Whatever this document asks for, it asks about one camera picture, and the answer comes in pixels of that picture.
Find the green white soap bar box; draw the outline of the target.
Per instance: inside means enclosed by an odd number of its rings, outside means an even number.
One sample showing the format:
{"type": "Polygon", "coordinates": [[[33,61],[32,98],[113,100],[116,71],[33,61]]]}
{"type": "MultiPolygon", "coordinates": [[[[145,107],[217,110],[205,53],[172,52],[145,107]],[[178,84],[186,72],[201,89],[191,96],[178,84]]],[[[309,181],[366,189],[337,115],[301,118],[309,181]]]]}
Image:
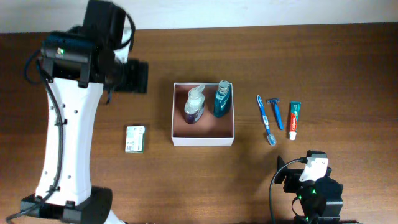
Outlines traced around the green white soap bar box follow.
{"type": "Polygon", "coordinates": [[[144,126],[128,126],[126,128],[126,153],[143,153],[146,128],[144,126]]]}

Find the clear hand soap pump bottle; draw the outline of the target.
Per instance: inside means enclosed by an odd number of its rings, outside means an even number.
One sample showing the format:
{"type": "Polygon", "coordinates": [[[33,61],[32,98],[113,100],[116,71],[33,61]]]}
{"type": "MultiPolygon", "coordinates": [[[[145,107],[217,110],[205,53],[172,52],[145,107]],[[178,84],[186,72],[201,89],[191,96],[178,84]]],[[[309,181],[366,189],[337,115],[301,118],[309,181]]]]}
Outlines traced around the clear hand soap pump bottle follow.
{"type": "Polygon", "coordinates": [[[188,92],[188,99],[184,107],[185,121],[188,124],[196,123],[203,115],[205,109],[204,89],[205,85],[202,84],[188,92]]]}

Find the teal mouthwash bottle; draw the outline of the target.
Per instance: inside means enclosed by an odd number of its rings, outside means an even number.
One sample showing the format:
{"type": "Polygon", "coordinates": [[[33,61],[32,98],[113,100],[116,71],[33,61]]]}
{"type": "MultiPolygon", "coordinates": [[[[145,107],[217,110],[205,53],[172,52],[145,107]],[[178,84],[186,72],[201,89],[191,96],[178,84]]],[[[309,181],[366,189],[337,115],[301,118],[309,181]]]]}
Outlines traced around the teal mouthwash bottle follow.
{"type": "Polygon", "coordinates": [[[215,95],[215,106],[213,113],[217,118],[226,114],[229,110],[229,98],[231,96],[231,84],[227,80],[219,82],[218,89],[215,95]]]}

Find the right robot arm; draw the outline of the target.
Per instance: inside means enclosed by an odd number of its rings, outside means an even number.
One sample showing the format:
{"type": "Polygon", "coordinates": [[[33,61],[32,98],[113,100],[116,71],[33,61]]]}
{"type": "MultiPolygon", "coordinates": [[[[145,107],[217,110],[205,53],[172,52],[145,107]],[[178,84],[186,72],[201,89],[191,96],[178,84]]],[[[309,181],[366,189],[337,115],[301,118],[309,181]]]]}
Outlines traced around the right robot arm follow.
{"type": "Polygon", "coordinates": [[[303,215],[293,211],[294,223],[338,223],[343,207],[343,185],[330,177],[332,169],[322,151],[308,151],[306,156],[289,162],[277,158],[274,184],[283,184],[285,193],[295,194],[293,203],[299,202],[303,215]]]}

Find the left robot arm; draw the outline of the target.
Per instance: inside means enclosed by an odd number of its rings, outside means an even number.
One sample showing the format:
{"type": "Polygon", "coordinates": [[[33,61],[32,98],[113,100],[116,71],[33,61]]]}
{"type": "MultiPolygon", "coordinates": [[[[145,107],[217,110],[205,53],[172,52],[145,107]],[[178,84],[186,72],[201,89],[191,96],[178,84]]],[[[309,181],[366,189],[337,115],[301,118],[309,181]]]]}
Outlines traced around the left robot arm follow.
{"type": "Polygon", "coordinates": [[[111,1],[89,1],[82,25],[53,31],[30,57],[48,97],[45,160],[20,216],[64,223],[119,223],[113,193],[91,184],[90,152],[103,93],[146,93],[149,66],[130,59],[135,25],[111,1]]]}

